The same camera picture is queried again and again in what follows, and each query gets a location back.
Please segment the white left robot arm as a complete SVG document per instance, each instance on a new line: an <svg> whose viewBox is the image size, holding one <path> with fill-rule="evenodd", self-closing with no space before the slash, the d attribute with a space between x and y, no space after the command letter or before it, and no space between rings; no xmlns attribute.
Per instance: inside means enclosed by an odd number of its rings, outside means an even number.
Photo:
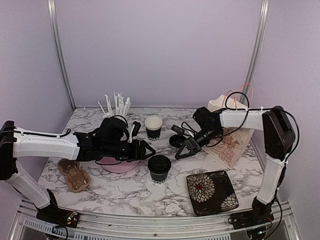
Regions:
<svg viewBox="0 0 320 240"><path fill-rule="evenodd" d="M7 182L27 197L53 223L63 219L63 211L57 207L55 196L43 189L24 170L19 158L61 158L78 162L99 161L103 157L121 162L145 160L156 151L145 140L134 139L140 124L134 122L133 129L117 117L105 118L91 132L64 134L34 132L6 121L0 128L0 179Z"/></svg>

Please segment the black plastic cup lid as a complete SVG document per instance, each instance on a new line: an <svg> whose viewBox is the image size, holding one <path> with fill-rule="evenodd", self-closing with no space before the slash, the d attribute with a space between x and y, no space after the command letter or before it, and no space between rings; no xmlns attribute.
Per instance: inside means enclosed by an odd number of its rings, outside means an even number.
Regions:
<svg viewBox="0 0 320 240"><path fill-rule="evenodd" d="M148 169L156 174L167 173L171 169L171 165L171 160L160 154L152 156L147 163Z"/></svg>

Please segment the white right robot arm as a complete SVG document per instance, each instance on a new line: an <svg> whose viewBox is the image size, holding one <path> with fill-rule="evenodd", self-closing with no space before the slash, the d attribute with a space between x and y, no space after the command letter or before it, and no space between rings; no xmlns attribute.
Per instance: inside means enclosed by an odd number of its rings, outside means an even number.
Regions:
<svg viewBox="0 0 320 240"><path fill-rule="evenodd" d="M211 156L202 150L195 156L174 160L174 172L178 175L187 176L225 170L229 174L237 196L239 203L237 210L250 209L263 180L262 167L267 163L267 155L263 149L265 144L264 133L257 129L254 131L250 142L245 145L242 155L234 166L224 165L219 157Z"/></svg>

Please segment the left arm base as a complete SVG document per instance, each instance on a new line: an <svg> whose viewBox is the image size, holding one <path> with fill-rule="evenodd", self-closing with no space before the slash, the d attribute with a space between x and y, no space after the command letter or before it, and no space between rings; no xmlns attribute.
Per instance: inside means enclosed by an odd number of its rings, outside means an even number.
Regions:
<svg viewBox="0 0 320 240"><path fill-rule="evenodd" d="M45 208L36 208L36 218L52 224L58 224L70 228L76 228L80 214L76 210L66 210L58 207L53 192L47 189L49 195L49 205Z"/></svg>

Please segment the black paper coffee cup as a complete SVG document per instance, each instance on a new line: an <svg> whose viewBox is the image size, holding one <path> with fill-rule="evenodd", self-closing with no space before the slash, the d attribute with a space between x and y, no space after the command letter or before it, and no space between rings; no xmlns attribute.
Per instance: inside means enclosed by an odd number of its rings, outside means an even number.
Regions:
<svg viewBox="0 0 320 240"><path fill-rule="evenodd" d="M146 128L146 135L150 141L160 139L162 125L163 120L157 115L152 115L145 119L144 126Z"/></svg>

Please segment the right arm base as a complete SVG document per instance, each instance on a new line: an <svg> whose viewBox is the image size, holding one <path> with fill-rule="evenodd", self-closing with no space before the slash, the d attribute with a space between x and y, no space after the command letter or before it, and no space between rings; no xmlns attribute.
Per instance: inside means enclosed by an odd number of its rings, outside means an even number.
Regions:
<svg viewBox="0 0 320 240"><path fill-rule="evenodd" d="M255 197L251 210L231 214L228 222L232 224L235 230L271 223L275 219L272 212L274 202L275 198L270 203L264 204Z"/></svg>

